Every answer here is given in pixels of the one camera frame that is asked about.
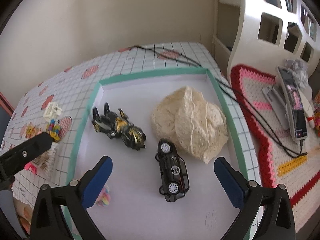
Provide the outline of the pink comb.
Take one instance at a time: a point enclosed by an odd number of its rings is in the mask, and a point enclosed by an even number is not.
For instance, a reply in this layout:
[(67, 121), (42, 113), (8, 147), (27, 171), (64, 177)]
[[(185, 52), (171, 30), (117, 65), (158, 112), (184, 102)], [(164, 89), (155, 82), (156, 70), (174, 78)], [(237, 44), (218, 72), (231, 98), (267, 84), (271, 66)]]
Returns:
[(36, 167), (32, 162), (27, 163), (27, 164), (24, 166), (24, 169), (25, 169), (26, 171), (32, 172), (33, 174), (37, 174), (37, 167)]

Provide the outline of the cotton swab bundle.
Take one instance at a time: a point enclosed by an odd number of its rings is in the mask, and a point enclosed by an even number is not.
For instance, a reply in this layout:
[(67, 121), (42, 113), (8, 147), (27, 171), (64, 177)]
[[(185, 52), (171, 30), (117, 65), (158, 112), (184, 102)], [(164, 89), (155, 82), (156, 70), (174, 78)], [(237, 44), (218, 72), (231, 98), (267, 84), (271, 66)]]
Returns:
[(49, 150), (31, 161), (31, 163), (40, 170), (46, 179), (50, 179), (55, 170), (55, 164), (58, 156), (59, 144), (53, 142)]

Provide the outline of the pastel rainbow scrunchie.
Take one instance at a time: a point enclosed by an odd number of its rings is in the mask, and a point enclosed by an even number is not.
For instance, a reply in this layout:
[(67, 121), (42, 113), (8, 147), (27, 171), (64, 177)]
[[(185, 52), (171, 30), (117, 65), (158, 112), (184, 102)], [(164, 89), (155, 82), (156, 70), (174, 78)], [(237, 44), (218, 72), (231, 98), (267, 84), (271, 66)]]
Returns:
[(108, 185), (105, 184), (102, 190), (100, 191), (99, 196), (95, 201), (95, 204), (99, 206), (108, 206), (110, 204), (110, 200), (111, 200), (110, 189)]

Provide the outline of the yellow snack packet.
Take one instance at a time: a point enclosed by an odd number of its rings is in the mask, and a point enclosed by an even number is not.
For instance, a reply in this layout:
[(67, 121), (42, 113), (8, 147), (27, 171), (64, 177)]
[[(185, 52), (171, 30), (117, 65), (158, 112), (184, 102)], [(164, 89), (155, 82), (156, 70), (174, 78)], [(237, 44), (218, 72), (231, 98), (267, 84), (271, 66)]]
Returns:
[(35, 125), (33, 125), (32, 122), (30, 122), (27, 125), (26, 130), (25, 130), (25, 139), (31, 139), (41, 132), (42, 132), (42, 129), (39, 128), (39, 126), (35, 126)]

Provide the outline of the black cabinet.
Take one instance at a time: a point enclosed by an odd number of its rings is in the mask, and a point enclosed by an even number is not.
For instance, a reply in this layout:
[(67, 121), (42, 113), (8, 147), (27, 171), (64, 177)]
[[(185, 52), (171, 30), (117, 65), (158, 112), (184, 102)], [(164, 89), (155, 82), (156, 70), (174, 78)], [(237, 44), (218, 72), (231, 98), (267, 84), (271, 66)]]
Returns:
[(0, 93), (0, 142), (2, 142), (4, 138), (5, 131), (13, 113), (14, 107), (12, 107), (5, 96)]

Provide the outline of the colourful block toy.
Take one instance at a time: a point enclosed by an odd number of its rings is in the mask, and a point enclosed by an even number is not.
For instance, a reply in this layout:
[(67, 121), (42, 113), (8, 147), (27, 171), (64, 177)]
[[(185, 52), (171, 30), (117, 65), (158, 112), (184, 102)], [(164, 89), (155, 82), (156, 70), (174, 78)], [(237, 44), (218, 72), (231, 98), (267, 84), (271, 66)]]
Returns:
[(51, 138), (55, 142), (59, 142), (61, 140), (60, 131), (61, 131), (61, 126), (59, 124), (59, 121), (56, 121), (54, 119), (50, 120), (50, 123), (48, 124), (46, 129), (46, 132), (51, 136)]

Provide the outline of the black toy car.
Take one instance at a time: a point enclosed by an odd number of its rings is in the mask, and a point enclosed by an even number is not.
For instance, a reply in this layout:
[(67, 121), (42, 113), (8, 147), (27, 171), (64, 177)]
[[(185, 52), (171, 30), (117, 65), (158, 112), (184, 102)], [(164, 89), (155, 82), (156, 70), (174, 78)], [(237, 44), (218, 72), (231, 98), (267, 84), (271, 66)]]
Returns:
[(185, 161), (178, 155), (174, 143), (161, 139), (155, 159), (159, 163), (162, 180), (159, 193), (170, 203), (185, 197), (190, 189), (188, 172)]

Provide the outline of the white plastic hair claw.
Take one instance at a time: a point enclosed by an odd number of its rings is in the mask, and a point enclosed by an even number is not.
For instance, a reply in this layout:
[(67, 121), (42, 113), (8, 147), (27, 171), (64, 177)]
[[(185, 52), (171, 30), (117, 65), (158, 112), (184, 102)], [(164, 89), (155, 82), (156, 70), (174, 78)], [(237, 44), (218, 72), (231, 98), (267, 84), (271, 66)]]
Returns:
[(62, 113), (62, 109), (59, 107), (57, 102), (48, 103), (46, 109), (44, 110), (43, 117), (51, 119), (57, 119)]

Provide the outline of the crocheted red pink mat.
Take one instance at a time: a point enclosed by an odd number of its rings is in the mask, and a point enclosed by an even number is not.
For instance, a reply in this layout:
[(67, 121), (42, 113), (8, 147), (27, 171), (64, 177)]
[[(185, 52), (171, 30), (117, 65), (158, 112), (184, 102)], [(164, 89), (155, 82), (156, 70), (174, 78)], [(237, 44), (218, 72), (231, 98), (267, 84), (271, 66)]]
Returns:
[(259, 144), (262, 185), (285, 184), (299, 232), (319, 209), (319, 137), (308, 127), (308, 137), (300, 148), (283, 129), (262, 91), (275, 85), (275, 76), (238, 64), (230, 77), (249, 130)]

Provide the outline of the black gold action figure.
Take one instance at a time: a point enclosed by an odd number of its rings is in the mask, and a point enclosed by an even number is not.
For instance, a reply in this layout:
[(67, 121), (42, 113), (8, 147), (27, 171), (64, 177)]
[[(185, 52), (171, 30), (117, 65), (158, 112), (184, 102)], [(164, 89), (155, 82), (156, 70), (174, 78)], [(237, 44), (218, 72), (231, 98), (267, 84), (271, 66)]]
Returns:
[(92, 108), (92, 124), (97, 133), (104, 133), (109, 139), (120, 138), (131, 149), (139, 151), (145, 148), (146, 135), (143, 130), (129, 121), (121, 108), (119, 114), (104, 104), (104, 115), (100, 115), (97, 107)]

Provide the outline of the grid pomegranate tablecloth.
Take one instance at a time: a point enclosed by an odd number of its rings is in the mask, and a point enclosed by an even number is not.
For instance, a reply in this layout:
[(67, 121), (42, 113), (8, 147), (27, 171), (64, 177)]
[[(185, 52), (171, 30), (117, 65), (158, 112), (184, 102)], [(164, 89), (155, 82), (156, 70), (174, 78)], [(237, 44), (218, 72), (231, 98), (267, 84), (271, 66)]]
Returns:
[[(64, 70), (31, 89), (21, 98), (14, 111), (4, 134), (1, 152), (6, 152), (25, 140), (25, 130), (30, 122), (45, 129), (46, 122), (42, 117), (44, 110), (48, 103), (57, 102), (62, 108), (61, 124), (67, 126), (67, 132), (60, 142), (55, 171), (49, 185), (66, 185), (71, 181), (68, 179), (68, 170), (76, 134), (96, 83), (117, 75), (176, 68), (210, 69), (216, 76), (235, 124), (239, 125), (240, 131), (250, 136), (242, 111), (233, 100), (230, 84), (210, 53), (199, 43), (176, 42), (147, 45), (143, 49), (133, 48), (96, 57)], [(255, 154), (245, 153), (244, 159), (249, 170), (259, 173)]]

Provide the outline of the cream lace cloth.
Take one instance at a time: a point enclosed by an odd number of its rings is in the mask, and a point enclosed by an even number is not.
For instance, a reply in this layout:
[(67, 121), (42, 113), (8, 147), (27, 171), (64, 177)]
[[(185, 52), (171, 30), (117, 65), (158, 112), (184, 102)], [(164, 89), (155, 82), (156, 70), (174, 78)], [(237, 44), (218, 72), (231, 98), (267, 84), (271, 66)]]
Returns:
[(203, 94), (184, 86), (167, 95), (151, 112), (158, 139), (168, 139), (182, 153), (208, 164), (228, 141), (226, 117)]

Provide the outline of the teal rimmed white tray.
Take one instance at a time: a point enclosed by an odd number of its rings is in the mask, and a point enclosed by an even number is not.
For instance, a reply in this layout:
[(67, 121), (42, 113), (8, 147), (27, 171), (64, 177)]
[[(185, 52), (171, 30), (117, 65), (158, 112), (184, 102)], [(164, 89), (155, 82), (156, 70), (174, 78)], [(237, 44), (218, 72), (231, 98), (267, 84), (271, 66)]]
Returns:
[[(216, 76), (206, 68), (176, 68), (117, 75), (96, 83), (77, 131), (71, 153), (68, 179), (78, 179), (108, 156), (111, 202), (94, 205), (88, 214), (105, 239), (221, 239), (239, 214), (214, 173), (205, 164), (179, 152), (176, 159), (188, 174), (189, 191), (168, 202), (162, 194), (160, 156), (170, 154), (177, 144), (161, 142), (151, 128), (151, 112), (165, 96), (182, 87), (200, 91), (223, 111), (228, 141), (219, 155), (244, 177), (259, 180), (259, 173), (246, 167), (244, 154), (254, 155), (246, 132), (235, 124)], [(133, 150), (121, 139), (97, 133), (92, 125), (92, 108), (120, 107), (146, 134), (145, 146)]]

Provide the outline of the smartphone with lit screen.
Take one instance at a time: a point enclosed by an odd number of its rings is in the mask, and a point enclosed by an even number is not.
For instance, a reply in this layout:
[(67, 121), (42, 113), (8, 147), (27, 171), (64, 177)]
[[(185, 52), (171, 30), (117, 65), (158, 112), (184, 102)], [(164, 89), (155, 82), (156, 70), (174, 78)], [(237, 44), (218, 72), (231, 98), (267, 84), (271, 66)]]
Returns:
[(305, 114), (298, 85), (290, 69), (277, 66), (276, 71), (285, 96), (285, 109), (289, 120), (291, 137), (294, 141), (308, 137)]

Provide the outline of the grey phone stand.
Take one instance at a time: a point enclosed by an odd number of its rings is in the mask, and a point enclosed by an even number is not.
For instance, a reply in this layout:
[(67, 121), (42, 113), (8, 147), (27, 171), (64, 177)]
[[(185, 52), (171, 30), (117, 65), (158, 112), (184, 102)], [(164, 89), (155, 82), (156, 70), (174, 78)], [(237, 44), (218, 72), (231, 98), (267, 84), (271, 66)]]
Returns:
[(286, 112), (286, 102), (282, 89), (279, 85), (268, 85), (262, 88), (262, 93), (271, 105), (277, 119), (284, 130), (290, 129)]

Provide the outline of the red yellow small toy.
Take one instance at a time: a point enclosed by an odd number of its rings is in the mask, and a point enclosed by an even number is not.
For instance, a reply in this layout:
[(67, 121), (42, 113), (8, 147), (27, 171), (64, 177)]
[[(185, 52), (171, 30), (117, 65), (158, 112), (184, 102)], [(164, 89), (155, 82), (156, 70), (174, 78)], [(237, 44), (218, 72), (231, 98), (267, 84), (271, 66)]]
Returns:
[(317, 137), (320, 137), (320, 112), (316, 111), (314, 116), (307, 118), (310, 127), (314, 129), (317, 134)]

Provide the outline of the crumpled grey paper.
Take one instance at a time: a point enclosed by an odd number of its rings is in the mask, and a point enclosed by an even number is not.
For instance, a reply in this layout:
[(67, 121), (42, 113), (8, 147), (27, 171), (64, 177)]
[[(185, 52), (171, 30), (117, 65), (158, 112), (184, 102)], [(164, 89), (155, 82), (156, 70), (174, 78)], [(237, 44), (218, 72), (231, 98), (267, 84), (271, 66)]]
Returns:
[(304, 90), (308, 87), (308, 67), (302, 60), (286, 60), (285, 67), (289, 68), (293, 72), (296, 83)]

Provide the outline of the white cutout shelf unit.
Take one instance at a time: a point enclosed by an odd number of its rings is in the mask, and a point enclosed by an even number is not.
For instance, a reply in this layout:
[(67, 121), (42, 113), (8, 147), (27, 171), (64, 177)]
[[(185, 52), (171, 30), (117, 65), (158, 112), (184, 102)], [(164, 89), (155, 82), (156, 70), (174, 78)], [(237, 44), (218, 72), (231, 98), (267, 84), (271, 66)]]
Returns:
[(237, 64), (274, 75), (286, 60), (319, 65), (319, 10), (310, 0), (215, 0), (213, 55), (229, 76)]

